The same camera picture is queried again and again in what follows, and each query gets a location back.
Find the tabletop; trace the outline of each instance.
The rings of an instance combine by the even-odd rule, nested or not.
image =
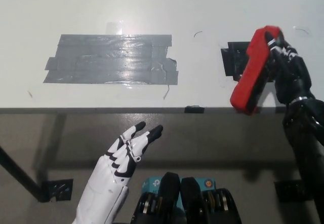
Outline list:
[[[279,26],[296,47],[309,69],[313,94],[323,100],[323,4],[324,0],[0,0],[0,109],[121,113],[176,112],[187,106],[206,111],[231,108],[229,98],[237,81],[225,71],[221,49],[233,42],[248,43],[265,25]],[[163,83],[53,83],[48,78],[57,74],[47,68],[49,61],[57,61],[64,39],[75,37],[82,41],[136,37],[132,46],[141,42],[141,51],[163,46],[164,59],[170,59],[166,62],[176,65],[173,77],[161,77]],[[159,38],[169,40],[154,43]],[[96,71],[92,73],[108,74]],[[153,69],[148,71],[140,76],[161,76],[161,69],[156,76]],[[273,83],[268,83],[259,106],[280,106],[273,92]]]

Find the duct tape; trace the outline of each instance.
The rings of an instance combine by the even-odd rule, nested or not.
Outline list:
[[[80,58],[48,59],[45,70],[150,70],[150,71],[176,71],[177,62],[170,58],[141,59],[141,58],[101,58],[96,56],[83,56]]]
[[[73,46],[98,46],[110,45],[122,41],[148,41],[154,47],[171,47],[171,35],[61,35],[60,45],[73,45]]]
[[[61,35],[44,83],[178,83],[170,35]]]
[[[50,70],[44,83],[177,85],[178,71]]]

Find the floor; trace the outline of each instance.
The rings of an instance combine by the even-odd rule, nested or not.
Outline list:
[[[0,223],[72,223],[96,164],[120,133],[164,126],[130,182],[116,218],[129,223],[142,182],[167,171],[211,177],[229,189],[243,223],[319,223],[313,202],[279,204],[274,181],[298,179],[282,115],[0,115],[0,144],[33,179],[73,178],[72,200],[41,204],[0,167]]]

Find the robotic hand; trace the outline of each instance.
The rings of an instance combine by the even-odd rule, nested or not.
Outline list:
[[[73,224],[111,224],[128,195],[127,184],[148,145],[161,137],[163,126],[133,138],[141,122],[124,132],[101,156],[88,180]]]

